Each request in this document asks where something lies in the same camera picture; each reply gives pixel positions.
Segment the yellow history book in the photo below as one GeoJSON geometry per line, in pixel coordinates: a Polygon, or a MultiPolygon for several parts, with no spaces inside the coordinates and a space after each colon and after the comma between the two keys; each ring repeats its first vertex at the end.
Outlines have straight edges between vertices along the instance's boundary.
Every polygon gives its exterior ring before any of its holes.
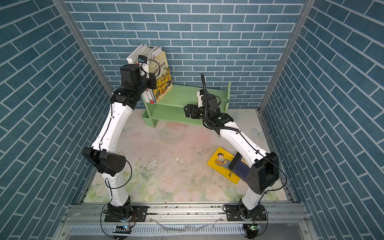
{"type": "Polygon", "coordinates": [[[164,51],[162,51],[150,62],[149,70],[151,73],[154,73],[157,81],[157,88],[152,90],[155,97],[154,103],[157,103],[173,87],[170,67],[164,51]]]}

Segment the green nature encyclopedia book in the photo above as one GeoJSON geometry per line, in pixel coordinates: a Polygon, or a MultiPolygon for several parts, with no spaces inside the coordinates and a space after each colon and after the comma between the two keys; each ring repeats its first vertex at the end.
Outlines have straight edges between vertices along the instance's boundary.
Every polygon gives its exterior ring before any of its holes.
{"type": "MultiPolygon", "coordinates": [[[[143,55],[145,55],[148,60],[147,64],[149,65],[152,60],[155,59],[163,50],[162,47],[155,46],[155,47],[149,47],[147,44],[144,45],[145,51],[143,52],[143,55]]],[[[148,95],[148,102],[151,104],[154,104],[156,102],[156,97],[154,94],[154,90],[148,89],[147,90],[147,95],[148,95]]]]}

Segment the white paperback book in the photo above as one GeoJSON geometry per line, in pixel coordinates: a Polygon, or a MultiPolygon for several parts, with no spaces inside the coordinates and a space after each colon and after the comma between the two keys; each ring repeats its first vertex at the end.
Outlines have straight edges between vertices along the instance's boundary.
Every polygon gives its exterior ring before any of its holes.
{"type": "Polygon", "coordinates": [[[148,51],[147,44],[140,44],[128,57],[128,64],[135,64],[139,60],[139,56],[145,56],[148,51]]]}

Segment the dark blue book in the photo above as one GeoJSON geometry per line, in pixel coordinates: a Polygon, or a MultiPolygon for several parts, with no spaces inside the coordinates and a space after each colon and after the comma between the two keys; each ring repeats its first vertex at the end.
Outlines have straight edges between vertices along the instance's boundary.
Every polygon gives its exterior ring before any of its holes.
{"type": "Polygon", "coordinates": [[[230,171],[231,174],[235,174],[237,177],[239,177],[245,182],[247,180],[247,175],[251,168],[249,167],[248,162],[243,159],[242,155],[237,152],[234,158],[229,163],[227,169],[230,171]]]}

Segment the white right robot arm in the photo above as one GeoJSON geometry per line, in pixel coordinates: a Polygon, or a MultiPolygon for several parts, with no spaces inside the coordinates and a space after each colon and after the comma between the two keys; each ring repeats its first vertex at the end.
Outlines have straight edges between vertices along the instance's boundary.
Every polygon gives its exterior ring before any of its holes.
{"type": "Polygon", "coordinates": [[[232,144],[238,151],[240,160],[247,161],[250,167],[246,176],[248,188],[239,202],[239,212],[243,219],[252,219],[256,216],[263,196],[272,190],[272,186],[280,178],[279,157],[251,141],[227,113],[192,104],[186,105],[184,112],[187,118],[202,120],[204,127],[216,131],[232,144]]]}

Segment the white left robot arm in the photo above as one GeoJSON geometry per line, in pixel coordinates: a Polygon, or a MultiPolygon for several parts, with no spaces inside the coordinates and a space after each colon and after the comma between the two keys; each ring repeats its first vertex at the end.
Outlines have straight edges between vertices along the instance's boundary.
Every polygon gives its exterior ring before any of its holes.
{"type": "Polygon", "coordinates": [[[128,163],[126,157],[117,154],[118,140],[124,125],[147,89],[156,89],[154,73],[148,64],[127,64],[120,68],[121,86],[110,98],[110,110],[106,121],[90,147],[83,149],[83,156],[102,175],[109,191],[108,213],[120,222],[132,217],[130,196],[125,191],[122,171],[128,163]]]}

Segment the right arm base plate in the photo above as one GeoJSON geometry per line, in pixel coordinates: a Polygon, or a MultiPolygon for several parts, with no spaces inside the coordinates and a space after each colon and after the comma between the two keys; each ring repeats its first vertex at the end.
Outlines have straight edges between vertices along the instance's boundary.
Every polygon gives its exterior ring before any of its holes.
{"type": "Polygon", "coordinates": [[[252,210],[248,210],[240,205],[223,205],[222,210],[225,212],[229,222],[267,220],[267,212],[263,205],[258,205],[252,210]]]}

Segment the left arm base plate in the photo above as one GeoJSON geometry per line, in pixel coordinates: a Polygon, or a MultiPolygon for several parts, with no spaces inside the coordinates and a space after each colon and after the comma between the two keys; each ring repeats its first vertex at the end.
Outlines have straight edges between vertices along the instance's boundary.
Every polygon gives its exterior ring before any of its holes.
{"type": "Polygon", "coordinates": [[[145,222],[148,206],[128,206],[127,208],[112,206],[112,210],[103,210],[107,223],[141,223],[145,222]]]}

